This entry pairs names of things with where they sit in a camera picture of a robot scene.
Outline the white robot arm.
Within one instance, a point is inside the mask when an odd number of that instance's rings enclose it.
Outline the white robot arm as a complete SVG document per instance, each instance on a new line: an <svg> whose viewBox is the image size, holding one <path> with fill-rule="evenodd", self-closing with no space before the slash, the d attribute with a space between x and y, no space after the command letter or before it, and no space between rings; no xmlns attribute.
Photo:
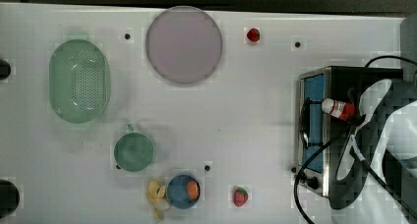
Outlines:
<svg viewBox="0 0 417 224"><path fill-rule="evenodd" d="M416 86L381 80L359 97L330 176L336 224L416 224Z"/></svg>

